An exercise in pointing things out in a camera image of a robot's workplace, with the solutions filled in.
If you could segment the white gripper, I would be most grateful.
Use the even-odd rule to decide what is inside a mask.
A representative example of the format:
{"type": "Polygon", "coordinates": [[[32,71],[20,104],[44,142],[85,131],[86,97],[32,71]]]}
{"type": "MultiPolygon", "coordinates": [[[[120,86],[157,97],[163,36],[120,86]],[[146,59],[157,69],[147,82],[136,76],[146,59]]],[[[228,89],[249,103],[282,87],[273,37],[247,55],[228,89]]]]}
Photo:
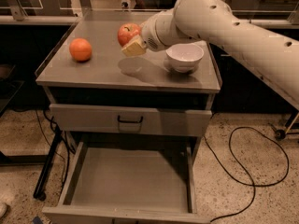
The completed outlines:
{"type": "Polygon", "coordinates": [[[142,25],[141,36],[133,37],[121,51],[125,56],[133,57],[143,55],[147,48],[161,51],[186,41],[187,36],[175,25],[173,10],[170,9],[148,18],[142,25]]]}

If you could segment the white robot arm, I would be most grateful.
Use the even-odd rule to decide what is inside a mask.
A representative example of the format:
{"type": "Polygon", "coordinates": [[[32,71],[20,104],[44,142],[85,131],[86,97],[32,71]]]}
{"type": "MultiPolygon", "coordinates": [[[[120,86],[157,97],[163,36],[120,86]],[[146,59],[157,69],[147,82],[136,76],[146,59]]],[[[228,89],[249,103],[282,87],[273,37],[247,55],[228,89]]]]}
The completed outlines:
{"type": "Polygon", "coordinates": [[[299,109],[299,41],[240,20],[221,0],[177,0],[143,22],[121,51],[138,56],[196,40],[224,50],[299,109]]]}

